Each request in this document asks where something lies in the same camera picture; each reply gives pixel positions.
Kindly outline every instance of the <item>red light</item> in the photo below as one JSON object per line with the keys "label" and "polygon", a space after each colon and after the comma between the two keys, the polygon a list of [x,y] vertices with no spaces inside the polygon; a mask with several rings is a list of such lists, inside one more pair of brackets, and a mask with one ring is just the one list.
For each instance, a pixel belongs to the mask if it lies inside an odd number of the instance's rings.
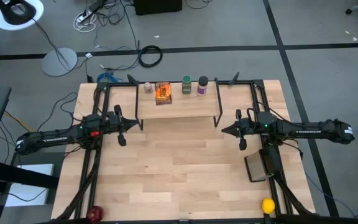
{"label": "red light", "polygon": [[95,137],[97,135],[100,135],[100,131],[93,131],[91,132],[91,137]]}

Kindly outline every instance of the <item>yellow ball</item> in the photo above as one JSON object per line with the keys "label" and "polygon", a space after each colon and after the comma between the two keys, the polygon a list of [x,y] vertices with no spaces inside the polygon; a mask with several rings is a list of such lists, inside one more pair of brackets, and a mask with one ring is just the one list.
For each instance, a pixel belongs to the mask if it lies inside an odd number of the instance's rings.
{"label": "yellow ball", "polygon": [[270,214],[274,212],[274,208],[275,208],[275,204],[273,199],[265,198],[264,201],[262,202],[262,210],[264,211],[264,213]]}

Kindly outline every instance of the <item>black box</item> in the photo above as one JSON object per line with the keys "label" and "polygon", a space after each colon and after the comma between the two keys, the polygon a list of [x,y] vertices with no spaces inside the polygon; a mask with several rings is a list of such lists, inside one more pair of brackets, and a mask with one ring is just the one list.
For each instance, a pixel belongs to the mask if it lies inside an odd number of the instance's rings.
{"label": "black box", "polygon": [[181,10],[181,0],[134,0],[138,16]]}

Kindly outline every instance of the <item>wooden table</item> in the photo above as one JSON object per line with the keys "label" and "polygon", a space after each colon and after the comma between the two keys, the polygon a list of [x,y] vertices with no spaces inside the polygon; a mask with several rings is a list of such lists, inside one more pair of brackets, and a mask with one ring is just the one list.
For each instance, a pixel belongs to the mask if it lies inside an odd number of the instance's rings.
{"label": "wooden table", "polygon": [[[289,119],[280,82],[265,80],[264,85],[269,106]],[[75,117],[92,112],[95,88],[96,84],[80,86]],[[260,137],[246,136],[248,147],[240,151],[239,140],[221,132],[235,121],[236,109],[246,114],[246,109],[252,107],[250,87],[220,85],[219,89],[223,115],[217,128],[211,117],[147,117],[143,131],[135,126],[125,134],[126,147],[118,145],[116,133],[105,135],[95,196],[95,205],[104,208],[103,220],[263,217],[261,203],[270,197],[269,183],[250,183],[244,165],[244,157],[262,147]],[[123,116],[134,119],[134,102],[134,86],[113,87],[109,110],[119,104]],[[140,117],[142,107],[139,97]],[[67,146],[67,151],[75,147]],[[61,214],[76,194],[84,153],[70,154],[63,163],[52,218]],[[313,212],[298,151],[280,146],[280,153],[289,188]],[[285,212],[280,187],[277,189]],[[88,193],[84,196],[83,216],[87,199]]]}

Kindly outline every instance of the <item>jar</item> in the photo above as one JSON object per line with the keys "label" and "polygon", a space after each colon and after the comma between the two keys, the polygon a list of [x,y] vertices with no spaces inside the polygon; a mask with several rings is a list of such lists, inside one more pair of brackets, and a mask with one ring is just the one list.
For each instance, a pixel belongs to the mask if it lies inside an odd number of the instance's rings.
{"label": "jar", "polygon": [[197,95],[204,96],[208,87],[208,78],[202,76],[198,79]]}
{"label": "jar", "polygon": [[143,84],[143,89],[145,93],[152,93],[153,92],[153,86],[149,83],[146,82]]}
{"label": "jar", "polygon": [[191,93],[191,78],[188,75],[185,75],[181,80],[181,92],[183,94]]}

